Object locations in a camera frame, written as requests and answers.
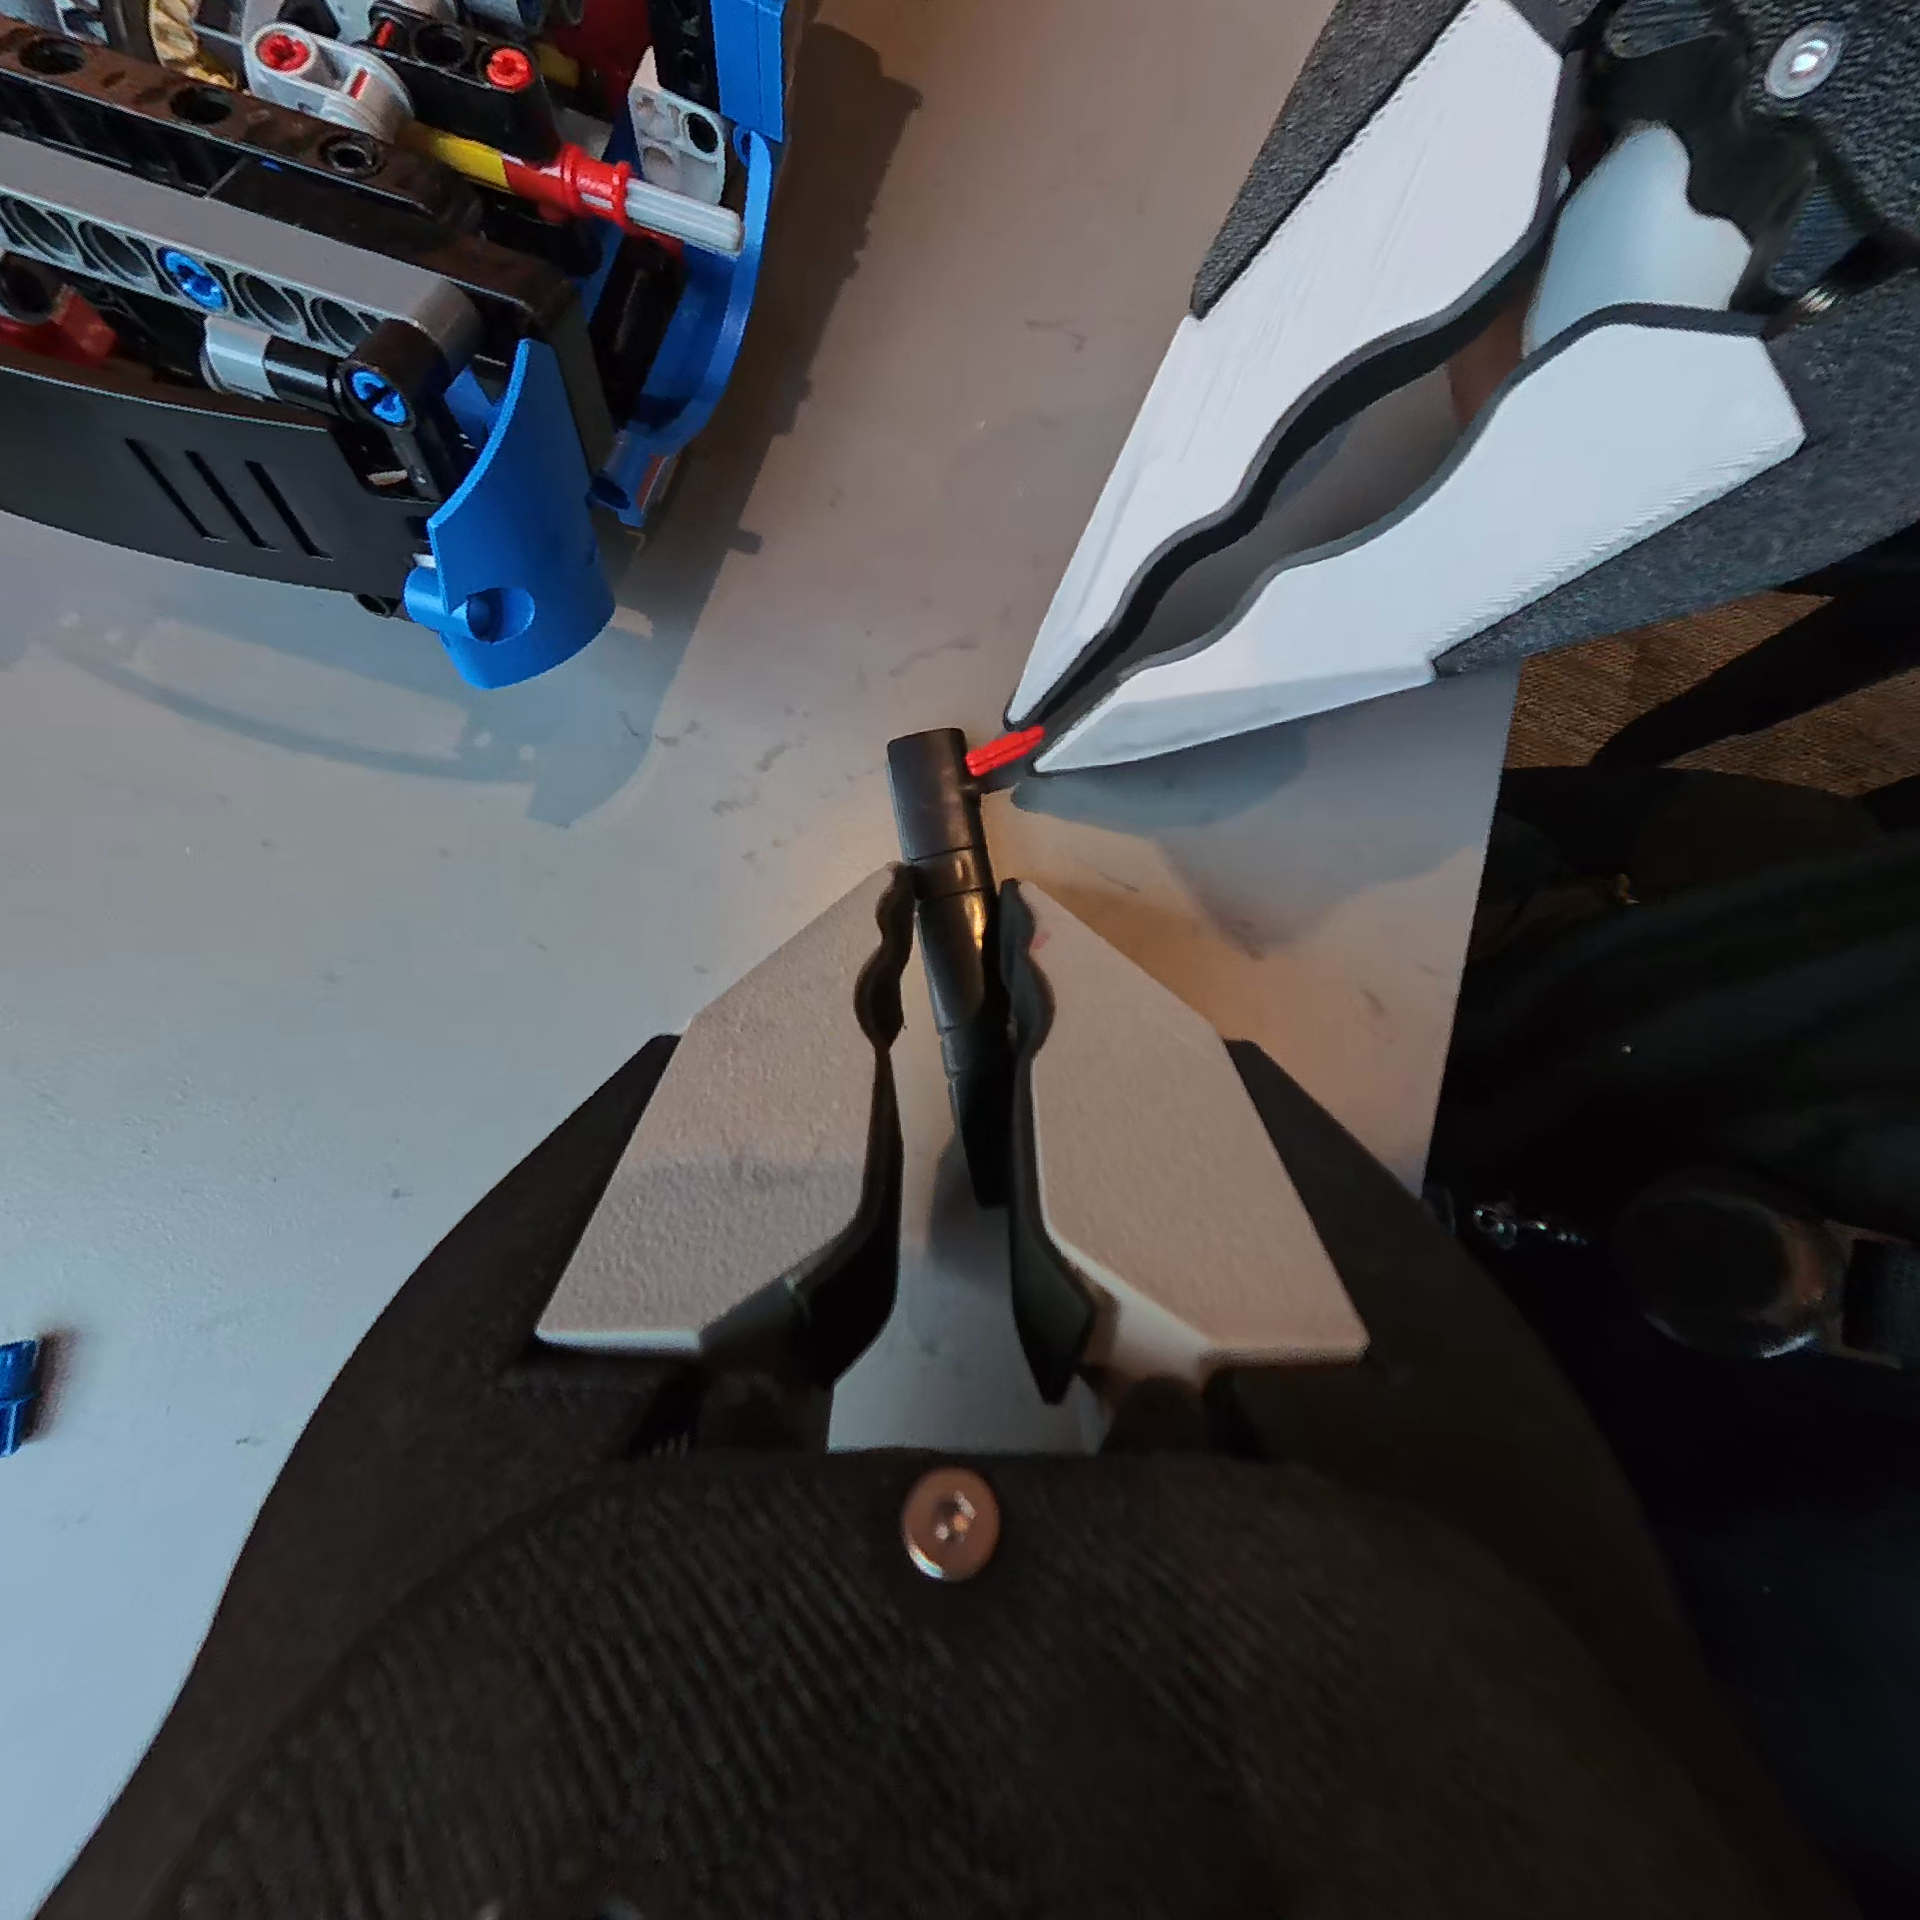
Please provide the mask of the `person's right hand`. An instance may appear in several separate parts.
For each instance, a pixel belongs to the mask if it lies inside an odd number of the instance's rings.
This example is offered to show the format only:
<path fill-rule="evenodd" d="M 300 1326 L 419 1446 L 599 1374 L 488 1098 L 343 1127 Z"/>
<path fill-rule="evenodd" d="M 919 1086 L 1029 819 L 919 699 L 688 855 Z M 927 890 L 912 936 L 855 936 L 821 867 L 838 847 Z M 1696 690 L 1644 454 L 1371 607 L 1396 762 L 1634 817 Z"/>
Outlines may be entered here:
<path fill-rule="evenodd" d="M 1452 417 L 1461 431 L 1470 427 L 1487 400 L 1514 375 L 1527 353 L 1527 315 L 1531 288 L 1522 284 L 1507 298 L 1487 323 L 1446 361 Z"/>

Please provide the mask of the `long black toy connector assembly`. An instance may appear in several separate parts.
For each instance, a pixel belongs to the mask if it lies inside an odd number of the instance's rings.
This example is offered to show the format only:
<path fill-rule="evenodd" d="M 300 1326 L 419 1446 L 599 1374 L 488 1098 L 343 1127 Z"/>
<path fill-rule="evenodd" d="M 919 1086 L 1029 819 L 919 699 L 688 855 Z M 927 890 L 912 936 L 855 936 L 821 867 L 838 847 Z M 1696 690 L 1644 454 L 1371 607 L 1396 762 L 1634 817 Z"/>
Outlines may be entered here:
<path fill-rule="evenodd" d="M 886 762 L 951 1116 L 973 1195 L 992 1210 L 1008 1185 L 1012 1046 L 980 788 L 958 728 L 896 736 Z"/>

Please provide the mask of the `person's lap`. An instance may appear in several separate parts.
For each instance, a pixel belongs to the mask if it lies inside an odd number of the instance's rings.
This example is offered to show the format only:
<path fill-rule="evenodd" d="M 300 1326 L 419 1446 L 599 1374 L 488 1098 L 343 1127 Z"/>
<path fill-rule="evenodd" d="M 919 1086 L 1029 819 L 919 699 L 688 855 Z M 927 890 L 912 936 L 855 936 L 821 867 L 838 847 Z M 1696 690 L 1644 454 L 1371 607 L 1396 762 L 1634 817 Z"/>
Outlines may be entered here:
<path fill-rule="evenodd" d="M 1610 1230 L 1685 1171 L 1846 1230 L 1823 1344 L 1719 1359 L 1638 1318 Z M 1791 1816 L 1861 1916 L 1916 1916 L 1916 827 L 1747 776 L 1507 776 L 1428 1178 L 1616 1452 Z M 1468 1211 L 1502 1199 L 1590 1249 L 1498 1254 Z"/>

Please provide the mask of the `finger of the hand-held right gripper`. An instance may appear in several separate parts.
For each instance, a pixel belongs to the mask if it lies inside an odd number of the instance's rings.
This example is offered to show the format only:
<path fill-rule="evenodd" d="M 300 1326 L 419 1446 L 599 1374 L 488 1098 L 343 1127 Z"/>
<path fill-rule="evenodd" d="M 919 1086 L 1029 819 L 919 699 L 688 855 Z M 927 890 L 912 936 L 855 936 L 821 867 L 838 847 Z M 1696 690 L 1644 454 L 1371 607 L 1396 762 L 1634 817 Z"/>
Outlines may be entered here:
<path fill-rule="evenodd" d="M 1515 374 L 1396 510 L 1308 548 L 1036 758 L 1154 759 L 1428 684 L 1439 654 L 1789 459 L 1807 427 L 1730 328 L 1590 320 Z"/>
<path fill-rule="evenodd" d="M 1461 7 L 1159 374 L 1005 708 L 1059 711 L 1151 596 L 1245 536 L 1284 468 L 1420 375 L 1544 231 L 1574 63 L 1520 4 Z"/>

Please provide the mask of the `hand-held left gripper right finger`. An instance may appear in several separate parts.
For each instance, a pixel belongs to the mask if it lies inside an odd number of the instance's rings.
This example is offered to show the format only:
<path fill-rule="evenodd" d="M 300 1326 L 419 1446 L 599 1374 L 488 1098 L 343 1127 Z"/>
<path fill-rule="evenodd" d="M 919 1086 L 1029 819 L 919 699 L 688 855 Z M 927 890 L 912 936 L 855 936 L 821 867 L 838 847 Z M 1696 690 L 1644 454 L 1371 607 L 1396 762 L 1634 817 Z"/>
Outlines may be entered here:
<path fill-rule="evenodd" d="M 1000 886 L 999 939 L 1012 1311 L 1043 1399 L 1076 1379 L 1205 1387 L 1364 1355 L 1360 1313 L 1211 1022 L 1029 881 Z"/>

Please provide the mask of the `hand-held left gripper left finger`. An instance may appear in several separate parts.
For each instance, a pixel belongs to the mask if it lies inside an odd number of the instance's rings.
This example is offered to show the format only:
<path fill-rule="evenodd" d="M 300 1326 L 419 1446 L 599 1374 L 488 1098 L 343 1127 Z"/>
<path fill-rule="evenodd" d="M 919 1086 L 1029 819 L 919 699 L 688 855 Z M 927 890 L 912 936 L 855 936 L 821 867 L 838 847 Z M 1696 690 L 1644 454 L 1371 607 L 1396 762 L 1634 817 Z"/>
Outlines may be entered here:
<path fill-rule="evenodd" d="M 692 1018 L 544 1344 L 832 1387 L 876 1343 L 896 1302 L 912 922 L 906 871 L 876 871 Z"/>

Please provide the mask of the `partly built toy car model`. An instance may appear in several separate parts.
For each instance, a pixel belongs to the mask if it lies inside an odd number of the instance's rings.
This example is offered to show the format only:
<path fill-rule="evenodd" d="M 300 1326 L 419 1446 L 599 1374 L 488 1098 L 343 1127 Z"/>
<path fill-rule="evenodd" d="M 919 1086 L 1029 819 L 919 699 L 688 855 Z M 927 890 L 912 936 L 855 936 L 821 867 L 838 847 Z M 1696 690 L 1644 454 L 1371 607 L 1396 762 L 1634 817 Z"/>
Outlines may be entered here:
<path fill-rule="evenodd" d="M 3 506 L 506 688 L 757 298 L 804 4 L 3 4 Z"/>

